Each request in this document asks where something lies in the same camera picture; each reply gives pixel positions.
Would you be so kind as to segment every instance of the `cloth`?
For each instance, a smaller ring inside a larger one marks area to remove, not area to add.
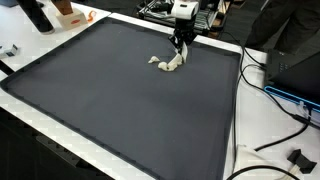
[[[274,49],[296,54],[320,29],[319,0],[272,0],[252,25],[246,47],[260,49],[288,21]]]

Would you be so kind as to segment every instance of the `gray foam pad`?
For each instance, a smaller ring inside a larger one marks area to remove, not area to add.
[[[189,47],[106,19],[2,82],[2,88],[159,179],[222,179],[239,54]]]

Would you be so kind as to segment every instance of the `floor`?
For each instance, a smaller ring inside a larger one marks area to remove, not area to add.
[[[117,12],[128,16],[133,16],[135,6],[142,0],[73,0],[74,2],[96,7],[99,9]],[[250,33],[251,24],[260,13],[260,9],[265,0],[246,0],[241,9],[232,8],[228,14],[225,31],[234,35],[242,44],[245,43],[247,36]],[[273,48],[281,33],[274,35],[270,41],[265,45],[265,49]],[[223,35],[221,40],[235,43],[229,36]],[[304,59],[320,49],[320,33],[309,40],[303,47],[301,47],[297,56]]]

